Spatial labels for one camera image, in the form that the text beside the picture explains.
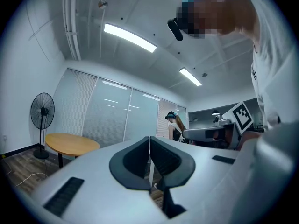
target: wooden floor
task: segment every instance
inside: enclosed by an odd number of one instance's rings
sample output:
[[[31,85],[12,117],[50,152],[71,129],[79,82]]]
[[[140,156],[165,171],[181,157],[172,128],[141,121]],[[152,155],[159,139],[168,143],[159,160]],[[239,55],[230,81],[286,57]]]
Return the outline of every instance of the wooden floor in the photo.
[[[33,151],[35,149],[38,148],[29,149],[22,153],[7,157],[4,160],[0,160],[5,174],[8,174],[11,168],[11,173],[7,175],[7,178],[13,186],[18,185],[31,174],[44,173],[49,177],[59,170],[57,155],[49,153],[48,159],[40,160],[33,156]],[[71,162],[71,160],[63,158],[64,166],[69,162]],[[149,179],[149,173],[150,165],[148,165],[147,174],[145,175],[145,179],[147,180]],[[19,185],[18,188],[30,195],[34,188],[45,178],[47,177],[43,174],[33,175],[21,185]],[[161,176],[155,169],[153,184],[157,183],[160,179]],[[163,192],[152,187],[151,197],[159,207],[162,207]]]

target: round table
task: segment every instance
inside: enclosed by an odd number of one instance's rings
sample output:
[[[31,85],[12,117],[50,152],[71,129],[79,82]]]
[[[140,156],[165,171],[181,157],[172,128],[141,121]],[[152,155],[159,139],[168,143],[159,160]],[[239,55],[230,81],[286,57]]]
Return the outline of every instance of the round table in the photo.
[[[100,148],[100,145],[94,140],[69,133],[49,133],[45,137],[45,143],[58,153],[60,168],[63,167],[63,154],[76,158]]]

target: vr headset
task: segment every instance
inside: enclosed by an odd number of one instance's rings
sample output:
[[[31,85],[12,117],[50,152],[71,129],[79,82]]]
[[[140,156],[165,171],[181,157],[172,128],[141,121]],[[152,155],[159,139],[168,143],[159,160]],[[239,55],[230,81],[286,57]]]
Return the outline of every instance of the vr headset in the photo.
[[[173,112],[173,111],[170,111],[170,112],[165,116],[165,119],[168,119],[169,117],[176,118],[176,115],[177,115],[177,113],[175,113],[175,112]]]
[[[183,40],[181,30],[196,38],[203,38],[205,34],[200,29],[194,29],[193,23],[188,20],[188,2],[182,3],[182,7],[177,9],[177,17],[169,19],[167,25],[179,42]]]

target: woman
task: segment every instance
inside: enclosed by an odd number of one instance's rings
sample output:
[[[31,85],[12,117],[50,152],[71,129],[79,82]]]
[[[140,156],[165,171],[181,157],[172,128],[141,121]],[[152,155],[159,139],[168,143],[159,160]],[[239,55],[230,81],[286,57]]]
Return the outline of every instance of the woman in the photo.
[[[178,113],[170,111],[166,116],[170,124],[168,125],[169,139],[174,141],[183,142],[182,133],[186,129],[183,125]]]

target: standing fan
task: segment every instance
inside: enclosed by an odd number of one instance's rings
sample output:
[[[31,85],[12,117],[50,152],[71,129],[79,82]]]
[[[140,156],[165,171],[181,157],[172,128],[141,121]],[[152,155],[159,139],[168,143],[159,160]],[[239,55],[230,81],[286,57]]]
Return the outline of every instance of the standing fan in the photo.
[[[31,105],[31,120],[36,128],[39,129],[39,150],[33,152],[38,159],[46,159],[49,153],[42,149],[42,130],[46,129],[52,123],[54,118],[54,101],[47,93],[40,93]]]

